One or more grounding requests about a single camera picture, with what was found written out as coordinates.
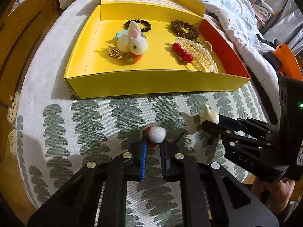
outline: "green tree pattern rug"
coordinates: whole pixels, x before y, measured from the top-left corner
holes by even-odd
[[[19,110],[17,156],[26,192],[41,206],[81,166],[89,161],[105,163],[139,140],[147,126],[166,129],[167,140],[181,132],[182,153],[202,163],[217,161],[239,181],[247,172],[224,158],[219,139],[207,145],[201,130],[201,105],[237,119],[266,120],[251,83],[234,92],[165,93],[77,100],[53,100],[28,114]],[[162,179],[159,148],[147,152],[145,180],[128,182],[127,227],[177,226],[182,224],[178,183]]]

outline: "bunny ear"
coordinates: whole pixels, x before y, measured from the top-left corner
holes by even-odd
[[[131,39],[136,39],[141,36],[141,29],[139,25],[133,20],[129,23],[128,35]]]

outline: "white blanket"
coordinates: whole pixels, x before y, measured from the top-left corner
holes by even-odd
[[[254,73],[269,96],[273,109],[280,120],[278,78],[263,54],[274,49],[258,41],[257,21],[248,0],[198,0],[205,10],[218,17],[225,33],[235,45],[244,62]]]

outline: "cream toy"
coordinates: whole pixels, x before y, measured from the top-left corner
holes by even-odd
[[[148,43],[141,36],[139,25],[133,20],[130,22],[128,30],[123,30],[116,35],[117,47],[120,51],[128,53],[126,60],[135,63],[142,57],[148,48]]]
[[[219,123],[219,114],[217,112],[211,111],[207,104],[203,104],[202,109],[204,110],[204,112],[201,115],[200,124],[202,124],[202,122],[205,120],[211,121],[215,124]]]

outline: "red box side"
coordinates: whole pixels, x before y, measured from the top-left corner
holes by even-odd
[[[206,41],[211,43],[227,74],[250,78],[240,58],[229,46],[225,38],[206,19],[201,23],[199,32]]]

